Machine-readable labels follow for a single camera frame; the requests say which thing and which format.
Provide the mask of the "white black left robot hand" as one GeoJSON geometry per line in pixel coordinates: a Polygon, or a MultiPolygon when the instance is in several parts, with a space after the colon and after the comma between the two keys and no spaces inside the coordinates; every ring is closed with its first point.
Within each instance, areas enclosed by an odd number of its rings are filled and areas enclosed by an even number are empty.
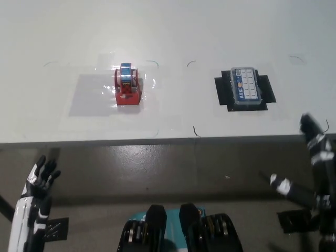
{"type": "Polygon", "coordinates": [[[51,187],[61,172],[55,159],[42,155],[33,165],[16,203],[8,251],[43,251],[52,198],[51,187]]]}

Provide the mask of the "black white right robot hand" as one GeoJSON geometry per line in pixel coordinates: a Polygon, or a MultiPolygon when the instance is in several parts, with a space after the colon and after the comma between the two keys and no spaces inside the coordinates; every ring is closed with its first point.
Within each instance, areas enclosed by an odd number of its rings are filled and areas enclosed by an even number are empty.
{"type": "Polygon", "coordinates": [[[313,190],[275,173],[270,176],[269,184],[287,200],[317,211],[311,226],[322,236],[335,236],[335,144],[309,113],[301,116],[300,131],[310,156],[313,190]]]}

